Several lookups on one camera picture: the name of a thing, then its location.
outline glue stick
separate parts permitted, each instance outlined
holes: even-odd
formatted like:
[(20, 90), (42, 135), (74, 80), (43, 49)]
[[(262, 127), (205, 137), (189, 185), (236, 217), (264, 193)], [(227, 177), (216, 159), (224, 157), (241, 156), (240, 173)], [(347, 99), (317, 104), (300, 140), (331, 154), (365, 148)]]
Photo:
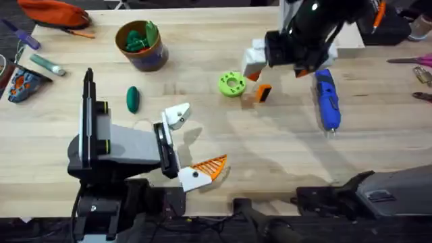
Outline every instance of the glue stick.
[(63, 76), (66, 74), (66, 71), (63, 70), (59, 65), (54, 64), (45, 58), (41, 57), (40, 55), (33, 54), (30, 57), (30, 60), (35, 62), (38, 65), (41, 65), (42, 67), (46, 68), (47, 70), (53, 72), (54, 74), (57, 74), (58, 76)]

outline wooden tabletop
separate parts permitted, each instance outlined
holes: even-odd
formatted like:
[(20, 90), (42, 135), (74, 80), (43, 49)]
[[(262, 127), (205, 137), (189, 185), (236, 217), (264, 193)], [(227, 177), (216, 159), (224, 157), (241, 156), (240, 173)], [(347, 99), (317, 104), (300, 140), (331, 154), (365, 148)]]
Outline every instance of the wooden tabletop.
[[(367, 47), (340, 53), (330, 68), (337, 86), (342, 124), (326, 138), (314, 103), (313, 79), (295, 79), (289, 67), (266, 68), (262, 83), (273, 90), (266, 103), (225, 98), (218, 77), (240, 69), (252, 38), (277, 26), (277, 8), (155, 9), (90, 11), (96, 39), (37, 26), (38, 53), (60, 64), (58, 77), (29, 60), (20, 63), (54, 80), (14, 104), (0, 101), (0, 216), (68, 216), (78, 180), (68, 175), (66, 151), (78, 132), (82, 79), (94, 70), (99, 100), (108, 101), (113, 123), (150, 130), (160, 112), (183, 102), (192, 116), (173, 133), (182, 165), (227, 154), (225, 171), (210, 186), (188, 193), (187, 215), (226, 215), (235, 197), (248, 197), (265, 213), (296, 215), (289, 201), (299, 186), (341, 185), (366, 170), (395, 171), (427, 165), (432, 157), (432, 106), (411, 97), (430, 92), (412, 73), (414, 65), (388, 64), (391, 57), (423, 55), (432, 39), (397, 47)], [(162, 70), (142, 73), (116, 49), (119, 27), (152, 20), (169, 49)], [(338, 39), (340, 47), (360, 44)], [(140, 111), (126, 107), (126, 91), (142, 94)], [(178, 185), (159, 170), (140, 175), (154, 185)]]

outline green ring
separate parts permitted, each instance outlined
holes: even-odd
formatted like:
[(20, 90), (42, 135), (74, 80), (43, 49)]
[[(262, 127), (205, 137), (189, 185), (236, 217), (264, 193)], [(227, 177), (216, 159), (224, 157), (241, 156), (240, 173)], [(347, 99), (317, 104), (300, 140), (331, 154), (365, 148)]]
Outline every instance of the green ring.
[[(232, 79), (236, 85), (228, 86), (228, 80)], [(238, 97), (246, 90), (244, 76), (240, 72), (226, 72), (219, 77), (219, 90), (226, 97)]]

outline green egg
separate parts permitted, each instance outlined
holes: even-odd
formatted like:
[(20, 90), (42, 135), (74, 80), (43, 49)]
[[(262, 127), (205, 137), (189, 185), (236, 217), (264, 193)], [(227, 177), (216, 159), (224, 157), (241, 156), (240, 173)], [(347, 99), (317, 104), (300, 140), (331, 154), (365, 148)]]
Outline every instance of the green egg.
[(133, 114), (138, 111), (140, 106), (140, 93), (135, 86), (128, 89), (128, 93), (126, 94), (126, 105), (128, 106), (128, 110)]

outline blue screwdriver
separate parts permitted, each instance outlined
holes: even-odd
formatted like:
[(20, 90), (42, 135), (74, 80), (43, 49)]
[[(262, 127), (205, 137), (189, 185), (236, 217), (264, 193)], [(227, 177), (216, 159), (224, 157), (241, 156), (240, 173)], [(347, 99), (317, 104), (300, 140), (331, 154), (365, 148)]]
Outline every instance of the blue screwdriver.
[(317, 78), (317, 94), (319, 113), (321, 114), (321, 121), (323, 127), (327, 131), (336, 132), (340, 125), (340, 110), (339, 98), (336, 94), (336, 87), (328, 69), (319, 70), (315, 72)]

